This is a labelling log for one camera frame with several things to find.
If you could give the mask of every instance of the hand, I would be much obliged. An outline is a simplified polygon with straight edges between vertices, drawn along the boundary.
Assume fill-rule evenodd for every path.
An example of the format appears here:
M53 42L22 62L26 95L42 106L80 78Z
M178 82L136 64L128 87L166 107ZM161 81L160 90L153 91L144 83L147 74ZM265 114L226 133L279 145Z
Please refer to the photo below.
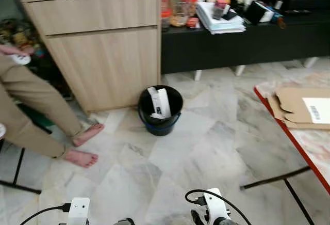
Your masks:
M0 53L5 55L18 54L20 56L28 56L29 54L21 51L19 48L14 46L0 45Z

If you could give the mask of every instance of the black cable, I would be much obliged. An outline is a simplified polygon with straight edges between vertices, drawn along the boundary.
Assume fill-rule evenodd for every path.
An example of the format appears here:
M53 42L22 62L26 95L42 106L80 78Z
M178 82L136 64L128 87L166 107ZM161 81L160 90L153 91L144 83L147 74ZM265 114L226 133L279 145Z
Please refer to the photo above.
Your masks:
M64 205L61 206L56 206L56 207L50 207L50 208L45 208L44 210L41 210L39 212L36 212L34 215L30 216L29 218L27 218L25 221L23 221L20 225L24 225L25 223L27 223L28 221L30 221L32 218L40 215L41 213L44 213L46 211L51 211L51 210L62 210L63 212L69 212L70 210L70 203L65 203Z
M245 222L248 224L248 225L251 225L251 223L249 222L249 220L247 219L247 217L243 214L242 211L240 211L234 204L232 204L231 202L229 202L227 199L219 196L218 194L215 194L211 191L208 191L208 190L202 190L202 189L195 189L195 190L191 190L189 192L186 193L185 195L185 199L187 200L187 202L189 203L193 203L193 204L198 204L197 200L190 200L188 199L188 196L192 193L195 193L195 192L204 192L204 193L208 193L210 195L213 195L217 198L220 198L222 201L226 202L227 204L229 204L232 208L234 208L234 210L236 210L238 212L238 214L241 215L241 217L243 217L243 219L245 220Z

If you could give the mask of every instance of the black tv cabinet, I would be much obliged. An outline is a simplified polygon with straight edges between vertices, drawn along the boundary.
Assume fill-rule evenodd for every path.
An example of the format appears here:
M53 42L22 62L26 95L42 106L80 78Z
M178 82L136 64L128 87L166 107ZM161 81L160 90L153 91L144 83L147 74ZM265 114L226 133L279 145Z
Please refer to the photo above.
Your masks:
M212 35L198 29L171 27L162 33L162 74L252 63L330 55L330 10L286 16L285 29L275 24L246 25L243 33Z

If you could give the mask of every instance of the stack of paper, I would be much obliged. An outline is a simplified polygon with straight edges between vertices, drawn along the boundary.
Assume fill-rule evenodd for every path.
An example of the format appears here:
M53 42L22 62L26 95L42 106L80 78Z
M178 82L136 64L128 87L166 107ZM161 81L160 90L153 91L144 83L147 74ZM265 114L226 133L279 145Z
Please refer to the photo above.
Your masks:
M213 7L214 3L198 2L196 9L198 17L211 34L241 33L245 31L244 20L238 15L231 20L213 19Z

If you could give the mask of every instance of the cabinet drawer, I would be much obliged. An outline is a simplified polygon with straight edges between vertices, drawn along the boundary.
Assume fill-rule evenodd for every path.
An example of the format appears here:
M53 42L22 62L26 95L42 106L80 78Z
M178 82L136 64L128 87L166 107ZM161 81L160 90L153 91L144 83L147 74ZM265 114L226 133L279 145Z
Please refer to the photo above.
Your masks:
M135 105L146 87L157 84L157 29L65 35L47 41L85 111Z
M157 0L53 0L29 3L45 35L157 24Z

